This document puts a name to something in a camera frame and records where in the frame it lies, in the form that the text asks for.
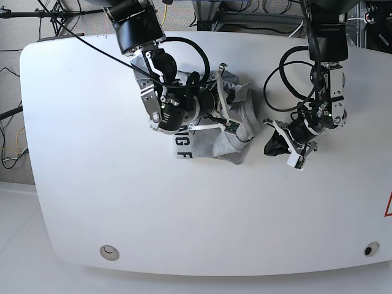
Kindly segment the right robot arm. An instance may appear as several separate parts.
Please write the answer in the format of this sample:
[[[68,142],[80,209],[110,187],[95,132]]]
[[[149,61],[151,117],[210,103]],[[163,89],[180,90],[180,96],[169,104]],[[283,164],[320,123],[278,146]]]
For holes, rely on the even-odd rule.
[[[167,37],[152,1],[93,1],[110,19],[122,55],[128,56],[152,130],[175,134],[200,118],[234,134],[240,123],[229,115],[222,74],[225,64],[211,71],[206,53],[183,37]],[[182,42],[200,55],[204,72],[182,73],[172,55],[159,45]]]

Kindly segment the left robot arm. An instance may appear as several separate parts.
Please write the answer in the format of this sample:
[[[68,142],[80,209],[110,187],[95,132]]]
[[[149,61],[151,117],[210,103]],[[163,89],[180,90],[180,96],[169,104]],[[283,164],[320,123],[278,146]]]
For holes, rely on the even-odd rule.
[[[307,45],[287,50],[276,68],[285,87],[300,102],[287,109],[292,117],[290,123],[265,120],[265,124],[274,128],[264,148],[266,156],[296,153],[303,160],[317,149],[314,138],[345,124],[345,75],[341,62],[349,55],[347,14],[356,4],[356,1],[300,1]],[[290,84],[285,73],[288,57],[299,51],[308,51],[314,62],[309,76],[313,88],[307,96]]]

